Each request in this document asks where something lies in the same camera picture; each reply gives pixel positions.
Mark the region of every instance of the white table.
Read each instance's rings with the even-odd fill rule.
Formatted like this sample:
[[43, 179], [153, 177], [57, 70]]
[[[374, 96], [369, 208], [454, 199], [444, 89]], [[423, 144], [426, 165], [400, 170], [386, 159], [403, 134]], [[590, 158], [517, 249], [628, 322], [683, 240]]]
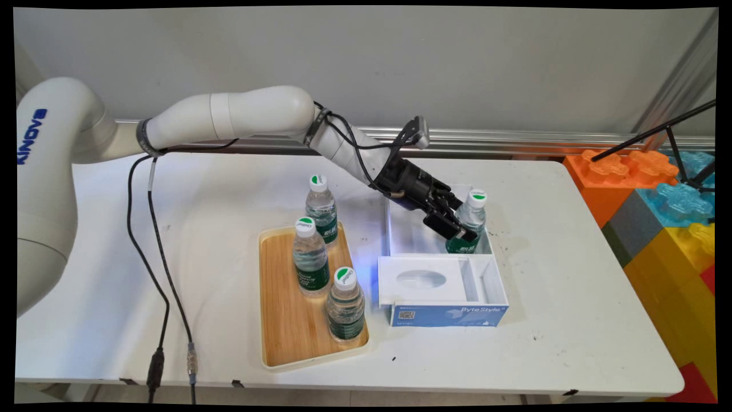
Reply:
[[[163, 303], [127, 238], [134, 158], [74, 166], [76, 244], [55, 289], [17, 321], [20, 381], [144, 384]], [[497, 328], [391, 328], [373, 293], [385, 199], [320, 157], [175, 153], [154, 199], [168, 264], [193, 329], [199, 386], [666, 396], [684, 381], [560, 163], [416, 159], [446, 183], [484, 188], [510, 308]], [[149, 219], [149, 163], [132, 227], [169, 292]], [[368, 352], [290, 372], [261, 361], [257, 237], [303, 214], [307, 178], [336, 196], [369, 304]], [[186, 385], [186, 338], [171, 297], [163, 385]]]

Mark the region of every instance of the white bottle cap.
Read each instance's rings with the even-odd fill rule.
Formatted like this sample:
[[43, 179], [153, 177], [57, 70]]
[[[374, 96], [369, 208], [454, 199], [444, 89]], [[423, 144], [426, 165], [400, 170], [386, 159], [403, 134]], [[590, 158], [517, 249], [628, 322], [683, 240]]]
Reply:
[[313, 218], [303, 217], [295, 222], [295, 233], [301, 238], [309, 238], [315, 234], [315, 221]]
[[485, 206], [485, 192], [480, 189], [473, 189], [468, 194], [468, 206], [483, 207]]
[[328, 180], [322, 174], [310, 176], [310, 190], [316, 192], [328, 190]]
[[348, 266], [338, 268], [333, 273], [333, 284], [338, 290], [348, 292], [356, 287], [356, 271]]

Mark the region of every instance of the wooden tray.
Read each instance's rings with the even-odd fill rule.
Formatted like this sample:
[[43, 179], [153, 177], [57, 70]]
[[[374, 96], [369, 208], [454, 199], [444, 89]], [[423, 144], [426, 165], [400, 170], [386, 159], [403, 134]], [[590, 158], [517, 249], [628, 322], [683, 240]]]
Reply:
[[[356, 355], [369, 342], [368, 328], [360, 337], [341, 345], [330, 337], [326, 320], [327, 293], [306, 298], [297, 284], [292, 261], [295, 228], [286, 227], [259, 235], [259, 293], [262, 314], [262, 363], [267, 369], [293, 369], [335, 358]], [[328, 267], [333, 273], [351, 266], [351, 254], [343, 224], [338, 221], [336, 244], [328, 250]]]

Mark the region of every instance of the white box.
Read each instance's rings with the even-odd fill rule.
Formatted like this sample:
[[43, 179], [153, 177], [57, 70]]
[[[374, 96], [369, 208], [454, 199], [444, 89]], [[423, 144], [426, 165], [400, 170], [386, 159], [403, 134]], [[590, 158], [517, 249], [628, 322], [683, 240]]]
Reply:
[[[472, 189], [451, 187], [458, 199]], [[424, 217], [386, 203], [389, 257], [378, 260], [378, 295], [379, 306], [392, 307], [391, 325], [497, 326], [509, 303], [488, 229], [475, 254], [448, 254], [446, 240], [422, 223]]]

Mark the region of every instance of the kinova logo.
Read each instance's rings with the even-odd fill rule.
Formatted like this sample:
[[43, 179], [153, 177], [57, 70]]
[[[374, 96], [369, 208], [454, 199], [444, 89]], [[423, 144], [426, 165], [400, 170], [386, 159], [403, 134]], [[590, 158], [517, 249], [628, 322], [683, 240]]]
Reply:
[[498, 312], [501, 308], [462, 308], [462, 312]]
[[38, 127], [40, 127], [43, 123], [40, 121], [40, 119], [45, 119], [45, 115], [48, 112], [48, 110], [44, 108], [39, 108], [36, 110], [35, 113], [33, 113], [33, 120], [31, 121], [31, 125], [28, 126], [28, 130], [26, 130], [26, 135], [23, 136], [23, 144], [20, 145], [18, 148], [18, 164], [26, 164], [26, 160], [28, 160], [28, 156], [31, 155], [31, 145], [36, 142], [36, 138], [38, 137]]

